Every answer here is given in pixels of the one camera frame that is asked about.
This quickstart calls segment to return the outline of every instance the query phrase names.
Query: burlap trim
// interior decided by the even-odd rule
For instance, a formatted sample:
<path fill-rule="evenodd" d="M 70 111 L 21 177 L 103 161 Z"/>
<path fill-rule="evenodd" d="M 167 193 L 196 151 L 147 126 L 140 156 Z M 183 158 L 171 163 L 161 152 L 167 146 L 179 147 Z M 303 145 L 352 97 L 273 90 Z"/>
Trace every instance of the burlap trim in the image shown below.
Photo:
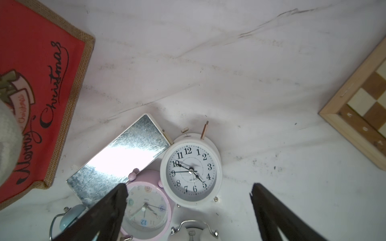
<path fill-rule="evenodd" d="M 54 23 L 58 27 L 62 28 L 67 33 L 71 34 L 73 37 L 83 41 L 85 43 L 85 49 L 83 50 L 78 71 L 76 72 L 76 75 L 75 75 L 74 83 L 71 89 L 66 110 L 64 112 L 59 135 L 56 140 L 55 149 L 52 154 L 50 164 L 48 166 L 46 177 L 44 178 L 43 181 L 39 180 L 39 181 L 33 182 L 28 188 L 26 188 L 21 193 L 0 203 L 0 210 L 9 206 L 13 202 L 19 200 L 21 197 L 26 195 L 32 188 L 47 189 L 54 182 L 54 177 L 55 177 L 56 169 L 58 168 L 59 159 L 62 153 L 64 141 L 66 140 L 68 128 L 70 127 L 75 105 L 79 97 L 80 89 L 82 87 L 82 82 L 85 77 L 87 66 L 90 61 L 91 53 L 94 49 L 94 44 L 95 44 L 95 38 L 93 36 L 86 34 L 80 29 L 72 26 L 64 18 L 54 13 L 52 10 L 50 10 L 48 7 L 46 7 L 39 1 L 37 0 L 16 0 L 16 1 L 28 7 L 29 9 L 39 14 L 40 16 L 44 17 L 45 19 L 49 20 L 50 22 Z"/>

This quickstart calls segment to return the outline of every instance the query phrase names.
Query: rectangular mirror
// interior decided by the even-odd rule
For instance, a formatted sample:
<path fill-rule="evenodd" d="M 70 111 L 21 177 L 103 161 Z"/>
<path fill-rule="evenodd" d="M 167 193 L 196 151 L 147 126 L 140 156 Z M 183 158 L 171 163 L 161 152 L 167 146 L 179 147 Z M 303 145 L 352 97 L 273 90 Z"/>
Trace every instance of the rectangular mirror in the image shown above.
<path fill-rule="evenodd" d="M 67 179 L 82 203 L 90 208 L 138 168 L 144 169 L 170 143 L 151 115 L 142 115 L 108 146 Z"/>

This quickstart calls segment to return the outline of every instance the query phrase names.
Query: chessboard square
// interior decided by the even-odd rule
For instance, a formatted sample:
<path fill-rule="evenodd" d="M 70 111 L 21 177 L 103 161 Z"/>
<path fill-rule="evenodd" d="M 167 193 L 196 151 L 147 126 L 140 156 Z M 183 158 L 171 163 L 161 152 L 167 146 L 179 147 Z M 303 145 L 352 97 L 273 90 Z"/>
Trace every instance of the chessboard square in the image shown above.
<path fill-rule="evenodd" d="M 384 61 L 381 66 L 376 71 L 380 76 L 386 79 L 386 61 Z"/>
<path fill-rule="evenodd" d="M 378 129 L 378 132 L 384 137 L 386 137 L 386 123 L 381 128 Z"/>
<path fill-rule="evenodd" d="M 374 99 L 378 99 L 386 91 L 386 80 L 374 72 L 367 78 L 362 88 Z"/>
<path fill-rule="evenodd" d="M 386 109 L 378 102 L 366 112 L 363 118 L 376 130 L 380 129 L 386 123 Z"/>
<path fill-rule="evenodd" d="M 381 97 L 378 98 L 377 101 L 379 104 L 386 108 L 386 91 L 383 92 L 383 94 L 381 95 Z"/>
<path fill-rule="evenodd" d="M 369 93 L 360 88 L 347 104 L 360 116 L 363 116 L 375 102 L 376 100 Z"/>

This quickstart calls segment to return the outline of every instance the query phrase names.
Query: table surface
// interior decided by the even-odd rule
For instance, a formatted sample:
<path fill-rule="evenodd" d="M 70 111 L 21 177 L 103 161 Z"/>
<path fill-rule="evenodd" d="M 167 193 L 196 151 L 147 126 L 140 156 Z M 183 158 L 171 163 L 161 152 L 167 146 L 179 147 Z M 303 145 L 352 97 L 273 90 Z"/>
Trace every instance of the table surface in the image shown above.
<path fill-rule="evenodd" d="M 383 39 L 386 1 L 41 1 L 96 43 L 54 183 L 0 211 L 2 239 L 48 240 L 80 202 L 66 179 L 143 113 L 171 138 L 208 120 L 221 154 L 219 202 L 175 208 L 172 225 L 260 240 L 260 182 L 329 240 L 384 239 L 386 172 L 318 111 Z"/>

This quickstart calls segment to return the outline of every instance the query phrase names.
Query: wooden board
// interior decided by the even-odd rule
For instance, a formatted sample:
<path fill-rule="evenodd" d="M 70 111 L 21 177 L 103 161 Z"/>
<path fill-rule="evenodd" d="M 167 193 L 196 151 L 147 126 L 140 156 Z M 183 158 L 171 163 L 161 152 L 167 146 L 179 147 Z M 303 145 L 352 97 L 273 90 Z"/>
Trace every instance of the wooden board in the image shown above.
<path fill-rule="evenodd" d="M 386 38 L 319 114 L 386 170 Z"/>

